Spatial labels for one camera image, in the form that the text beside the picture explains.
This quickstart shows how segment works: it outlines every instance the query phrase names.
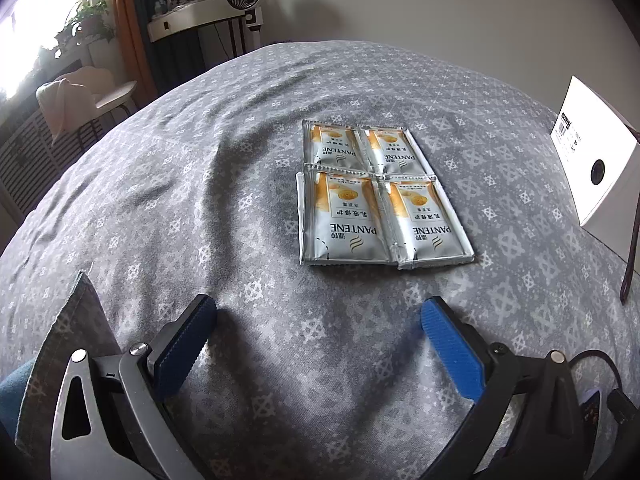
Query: metal screw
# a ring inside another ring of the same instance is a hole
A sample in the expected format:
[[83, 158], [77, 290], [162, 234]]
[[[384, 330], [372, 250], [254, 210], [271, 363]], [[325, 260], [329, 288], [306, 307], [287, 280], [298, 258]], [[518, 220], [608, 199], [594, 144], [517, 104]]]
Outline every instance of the metal screw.
[[129, 353], [131, 355], [142, 355], [146, 352], [147, 348], [146, 343], [135, 343], [129, 348]]
[[79, 363], [80, 361], [83, 361], [85, 357], [86, 357], [86, 350], [82, 348], [79, 348], [78, 350], [76, 350], [71, 354], [71, 360], [75, 363]]
[[558, 350], [553, 350], [551, 352], [551, 360], [558, 364], [564, 363], [564, 354]]
[[494, 354], [504, 355], [507, 353], [508, 348], [504, 343], [494, 343], [492, 346], [494, 347]]

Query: orange curtain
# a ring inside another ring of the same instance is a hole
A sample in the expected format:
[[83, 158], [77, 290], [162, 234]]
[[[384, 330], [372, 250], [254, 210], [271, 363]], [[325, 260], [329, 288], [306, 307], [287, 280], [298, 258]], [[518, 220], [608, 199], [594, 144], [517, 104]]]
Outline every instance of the orange curtain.
[[146, 61], [136, 7], [133, 0], [115, 0], [114, 7], [116, 34], [124, 64], [129, 76], [138, 82], [133, 97], [138, 107], [142, 108], [158, 97], [158, 90]]

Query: patterned blanket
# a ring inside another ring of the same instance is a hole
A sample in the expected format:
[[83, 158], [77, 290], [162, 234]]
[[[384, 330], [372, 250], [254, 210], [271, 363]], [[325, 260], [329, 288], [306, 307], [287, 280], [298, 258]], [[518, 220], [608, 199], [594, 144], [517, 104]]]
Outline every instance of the patterned blanket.
[[[408, 127], [476, 261], [300, 266], [305, 118]], [[624, 263], [578, 226], [554, 120], [500, 81], [389, 46], [277, 44], [222, 64], [117, 126], [30, 213], [0, 258], [0, 376], [37, 353], [84, 269], [122, 348], [195, 294], [216, 299], [171, 409], [219, 478], [417, 478], [470, 407], [420, 329], [434, 294], [517, 354], [608, 352], [638, 403], [638, 294], [620, 304]], [[598, 360], [575, 379], [613, 384]]]

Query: dark blue gripper pad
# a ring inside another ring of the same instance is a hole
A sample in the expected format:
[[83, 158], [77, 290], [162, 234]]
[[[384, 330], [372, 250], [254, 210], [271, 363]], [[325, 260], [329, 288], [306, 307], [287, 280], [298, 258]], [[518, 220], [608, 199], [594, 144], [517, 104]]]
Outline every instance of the dark blue gripper pad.
[[422, 304], [422, 329], [449, 372], [458, 393], [478, 402], [484, 391], [484, 368], [449, 319], [449, 314], [438, 305], [438, 300], [442, 301], [441, 298], [430, 298]]
[[154, 367], [154, 391], [160, 401], [175, 395], [182, 386], [211, 335], [217, 313], [215, 301], [207, 296], [167, 345]]

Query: white box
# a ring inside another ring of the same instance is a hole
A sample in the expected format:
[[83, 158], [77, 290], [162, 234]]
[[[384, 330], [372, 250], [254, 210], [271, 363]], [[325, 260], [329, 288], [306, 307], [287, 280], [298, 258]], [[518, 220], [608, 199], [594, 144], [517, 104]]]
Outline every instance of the white box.
[[[631, 127], [573, 76], [551, 132], [580, 226], [627, 260], [640, 192], [640, 145]], [[634, 263], [640, 270], [640, 251]]]

